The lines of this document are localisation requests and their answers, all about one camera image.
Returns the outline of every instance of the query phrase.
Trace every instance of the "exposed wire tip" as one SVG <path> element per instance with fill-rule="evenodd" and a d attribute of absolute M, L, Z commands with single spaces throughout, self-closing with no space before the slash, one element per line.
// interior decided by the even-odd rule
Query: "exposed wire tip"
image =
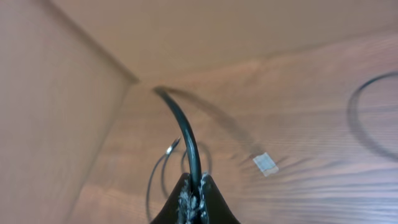
<path fill-rule="evenodd" d="M 174 142 L 171 144 L 171 146 L 167 149 L 166 154 L 172 153 L 172 151 L 173 151 L 173 150 L 177 147 L 177 145 L 180 143 L 180 139 L 181 139 L 181 136 L 174 140 Z"/>

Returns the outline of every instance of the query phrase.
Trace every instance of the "brown wooden panel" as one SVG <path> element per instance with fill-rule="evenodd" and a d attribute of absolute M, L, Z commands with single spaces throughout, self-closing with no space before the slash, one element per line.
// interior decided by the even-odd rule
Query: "brown wooden panel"
<path fill-rule="evenodd" d="M 64 224 L 131 84 L 47 0 L 0 0 L 0 223 Z"/>
<path fill-rule="evenodd" d="M 164 84 L 212 158 L 211 175 L 242 223 L 393 223 L 398 163 L 364 147 L 347 125 L 357 87 L 398 69 L 398 34 L 357 39 L 263 58 L 179 80 L 130 89 L 85 184 L 70 223 L 147 223 L 147 181 L 180 131 L 151 92 Z M 368 131 L 398 153 L 398 78 L 367 89 L 359 114 Z M 264 177 L 253 161 L 268 152 L 280 171 Z M 170 157 L 166 186 L 180 176 Z M 160 170 L 150 192 L 156 215 L 165 202 Z"/>
<path fill-rule="evenodd" d="M 141 80 L 395 29 L 394 0 L 52 0 Z"/>

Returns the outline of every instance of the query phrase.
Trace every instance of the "thin black wire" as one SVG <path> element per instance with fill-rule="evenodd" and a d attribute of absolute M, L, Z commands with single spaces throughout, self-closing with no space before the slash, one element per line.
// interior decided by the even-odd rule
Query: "thin black wire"
<path fill-rule="evenodd" d="M 147 212 L 147 219 L 148 222 L 152 220 L 152 217 L 150 216 L 150 211 L 149 211 L 149 192 L 150 192 L 150 184 L 152 183 L 152 178 L 154 177 L 156 167 L 162 162 L 162 160 L 165 158 L 166 154 L 163 154 L 162 157 L 156 162 L 154 169 L 152 170 L 152 173 L 150 174 L 149 181 L 148 181 L 148 188 L 147 188 L 147 196 L 145 199 L 145 205 L 146 205 L 146 212 Z"/>
<path fill-rule="evenodd" d="M 398 77 L 398 72 L 391 72 L 387 74 L 380 75 L 378 77 L 372 78 L 366 83 L 362 84 L 355 92 L 351 95 L 348 101 L 347 107 L 347 123 L 353 136 L 361 143 L 364 147 L 368 148 L 370 151 L 375 152 L 383 157 L 386 157 L 393 161 L 398 161 L 398 155 L 391 152 L 389 149 L 382 146 L 375 139 L 371 137 L 366 131 L 362 122 L 359 120 L 358 116 L 358 103 L 359 97 L 361 96 L 363 90 L 370 84 L 385 79 L 389 77 Z"/>
<path fill-rule="evenodd" d="M 166 158 L 164 160 L 164 163 L 163 163 L 163 167 L 162 167 L 162 174 L 160 175 L 160 183 L 161 183 L 161 186 L 162 186 L 163 196 L 165 198 L 169 197 L 169 193 L 167 193 L 166 186 L 164 184 L 164 170 L 166 169 L 166 164 L 167 164 L 167 161 L 168 161 L 170 155 L 171 155 L 171 153 L 166 156 Z"/>

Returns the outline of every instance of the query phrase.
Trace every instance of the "black cable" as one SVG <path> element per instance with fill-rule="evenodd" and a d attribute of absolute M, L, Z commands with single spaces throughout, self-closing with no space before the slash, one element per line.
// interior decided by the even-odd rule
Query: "black cable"
<path fill-rule="evenodd" d="M 209 151 L 209 149 L 207 148 L 207 145 L 206 145 L 205 143 L 198 142 L 198 147 L 199 147 L 199 149 L 202 149 L 203 152 L 206 154 L 207 166 L 208 166 L 207 173 L 208 173 L 208 174 L 211 174 L 211 170 L 212 170 L 212 168 L 213 168 L 213 160 L 212 160 L 212 158 L 211 158 L 210 151 Z M 180 165 L 181 165 L 181 172 L 182 172 L 182 173 L 185 173 L 185 169 L 184 169 L 184 159 L 185 159 L 185 156 L 186 156 L 186 155 L 187 155 L 187 151 L 185 151 L 184 154 L 183 154 L 182 157 L 181 157 L 181 163 L 180 163 Z"/>
<path fill-rule="evenodd" d="M 366 83 L 362 84 L 355 92 L 351 95 L 347 107 L 347 123 L 353 133 L 354 137 L 370 151 L 375 152 L 381 156 L 384 156 L 393 161 L 398 161 L 398 155 L 394 154 L 384 146 L 380 145 L 375 139 L 371 137 L 366 131 L 358 116 L 358 103 L 359 97 L 363 90 L 370 84 L 389 77 L 398 77 L 398 72 L 391 72 L 372 78 Z"/>
<path fill-rule="evenodd" d="M 166 102 L 166 104 L 171 109 L 175 116 L 175 119 L 180 126 L 182 135 L 185 140 L 185 145 L 187 147 L 188 161 L 190 166 L 190 177 L 192 193 L 194 196 L 199 198 L 199 188 L 201 181 L 201 165 L 198 152 L 198 146 L 193 135 L 192 128 L 188 122 L 187 117 L 182 112 L 181 108 L 176 104 L 176 102 L 169 97 L 166 91 L 162 87 L 154 88 L 154 91 Z"/>
<path fill-rule="evenodd" d="M 256 140 L 250 135 L 250 133 L 242 128 L 238 122 L 228 113 L 189 91 L 166 86 L 163 86 L 162 88 L 167 93 L 176 95 L 182 100 L 187 100 L 193 106 L 196 106 L 199 110 L 213 118 L 214 122 L 218 123 L 221 128 L 225 129 L 233 139 L 240 143 L 241 148 L 248 150 L 252 156 L 255 157 L 264 154 L 265 150 L 262 148 L 262 146 L 256 143 Z"/>

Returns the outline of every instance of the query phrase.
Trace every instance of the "wood grain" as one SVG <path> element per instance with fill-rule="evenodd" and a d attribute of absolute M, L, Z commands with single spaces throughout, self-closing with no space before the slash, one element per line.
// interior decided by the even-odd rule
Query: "wood grain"
<path fill-rule="evenodd" d="M 398 162 L 369 151 L 346 123 L 355 89 L 393 70 L 398 34 L 385 33 L 134 86 L 69 223 L 147 223 L 150 172 L 180 135 L 151 92 L 158 84 L 178 90 L 172 95 L 207 146 L 211 175 L 242 223 L 396 223 Z M 397 86 L 398 78 L 380 81 L 359 104 L 361 121 L 392 153 L 398 153 Z M 263 152 L 278 173 L 264 177 L 258 170 L 252 158 Z M 174 153 L 167 164 L 169 190 L 180 176 L 180 157 Z M 165 202 L 159 175 L 150 192 L 152 216 Z"/>

